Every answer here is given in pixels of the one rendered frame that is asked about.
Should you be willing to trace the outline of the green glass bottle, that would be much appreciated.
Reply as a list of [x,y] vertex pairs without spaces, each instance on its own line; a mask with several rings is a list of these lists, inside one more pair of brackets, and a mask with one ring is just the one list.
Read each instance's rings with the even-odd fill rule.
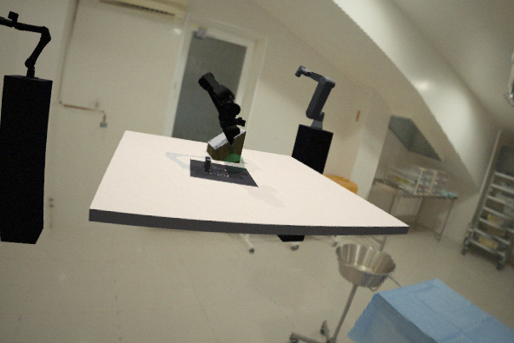
[[230,145],[229,142],[227,145],[230,155],[224,160],[226,172],[229,175],[239,174],[245,170],[243,156],[234,152],[234,145]]

